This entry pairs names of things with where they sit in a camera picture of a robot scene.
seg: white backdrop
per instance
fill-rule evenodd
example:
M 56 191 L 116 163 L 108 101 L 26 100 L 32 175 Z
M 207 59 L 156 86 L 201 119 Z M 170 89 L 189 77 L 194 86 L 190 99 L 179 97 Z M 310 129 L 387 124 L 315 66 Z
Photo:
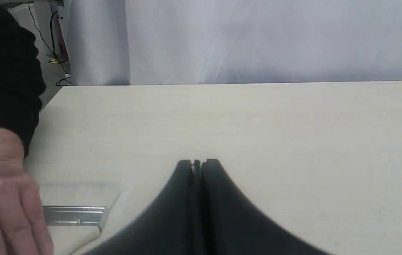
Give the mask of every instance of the white backdrop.
M 402 80 L 402 0 L 66 0 L 75 83 Z

